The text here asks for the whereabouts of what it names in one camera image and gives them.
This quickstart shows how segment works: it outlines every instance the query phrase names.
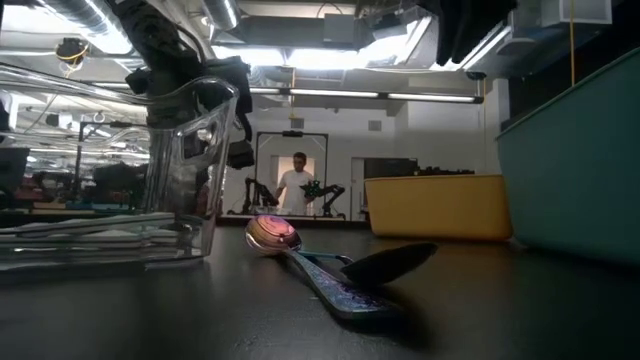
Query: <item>decorated spoon handle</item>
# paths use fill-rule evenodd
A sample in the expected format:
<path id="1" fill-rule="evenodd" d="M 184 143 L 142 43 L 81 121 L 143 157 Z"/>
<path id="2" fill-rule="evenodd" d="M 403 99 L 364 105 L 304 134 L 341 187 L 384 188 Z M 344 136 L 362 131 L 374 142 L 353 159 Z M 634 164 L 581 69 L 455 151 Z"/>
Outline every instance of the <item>decorated spoon handle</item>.
<path id="1" fill-rule="evenodd" d="M 338 255 L 338 254 L 315 253 L 311 251 L 302 251 L 302 250 L 298 251 L 298 254 L 306 257 L 307 259 L 310 257 L 321 258 L 321 259 L 335 259 L 335 260 L 340 260 L 345 265 L 349 265 L 353 263 L 353 260 L 350 257 L 344 256 L 344 255 Z"/>
<path id="2" fill-rule="evenodd" d="M 292 250 L 284 253 L 305 274 L 313 291 L 335 316 L 355 320 L 397 314 L 397 308 L 385 300 L 340 282 L 304 256 Z"/>

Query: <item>green container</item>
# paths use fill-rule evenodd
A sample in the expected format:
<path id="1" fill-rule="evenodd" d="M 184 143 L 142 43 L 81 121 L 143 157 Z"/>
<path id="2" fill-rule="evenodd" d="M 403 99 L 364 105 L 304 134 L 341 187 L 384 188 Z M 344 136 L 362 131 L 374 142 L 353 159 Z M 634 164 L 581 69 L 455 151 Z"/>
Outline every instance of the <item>green container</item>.
<path id="1" fill-rule="evenodd" d="M 640 48 L 514 124 L 498 147 L 518 241 L 640 265 Z"/>

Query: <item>white t-shirt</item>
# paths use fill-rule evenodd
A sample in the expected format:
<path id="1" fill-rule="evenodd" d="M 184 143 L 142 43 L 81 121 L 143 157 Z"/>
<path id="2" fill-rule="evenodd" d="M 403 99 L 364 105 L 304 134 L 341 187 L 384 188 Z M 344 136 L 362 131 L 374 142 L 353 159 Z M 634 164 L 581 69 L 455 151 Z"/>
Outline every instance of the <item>white t-shirt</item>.
<path id="1" fill-rule="evenodd" d="M 302 190 L 300 186 L 307 185 L 309 181 L 313 181 L 313 175 L 304 170 L 302 172 L 289 170 L 282 174 L 278 188 L 287 188 L 282 207 L 290 209 L 291 214 L 306 214 L 307 203 L 304 198 L 304 190 Z"/>

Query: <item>yellow bin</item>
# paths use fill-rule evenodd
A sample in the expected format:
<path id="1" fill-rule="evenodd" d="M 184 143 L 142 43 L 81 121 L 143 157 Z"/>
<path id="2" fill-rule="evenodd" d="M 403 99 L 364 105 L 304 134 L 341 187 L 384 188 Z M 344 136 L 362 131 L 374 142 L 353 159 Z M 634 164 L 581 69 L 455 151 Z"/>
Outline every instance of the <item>yellow bin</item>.
<path id="1" fill-rule="evenodd" d="M 512 234 L 501 175 L 379 178 L 365 187 L 378 236 L 504 241 Z"/>

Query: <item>table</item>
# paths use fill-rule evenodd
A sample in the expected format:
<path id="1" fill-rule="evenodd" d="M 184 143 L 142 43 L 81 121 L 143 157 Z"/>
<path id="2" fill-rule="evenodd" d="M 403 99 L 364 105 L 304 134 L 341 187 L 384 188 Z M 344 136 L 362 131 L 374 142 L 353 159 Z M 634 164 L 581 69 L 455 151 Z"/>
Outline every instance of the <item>table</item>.
<path id="1" fill-rule="evenodd" d="M 300 233 L 310 251 L 353 258 L 405 243 Z M 411 316 L 385 327 L 336 322 L 238 227 L 217 230 L 201 266 L 68 275 L 2 286 L 2 359 L 640 358 L 637 272 L 506 245 L 443 243 L 390 284 Z"/>

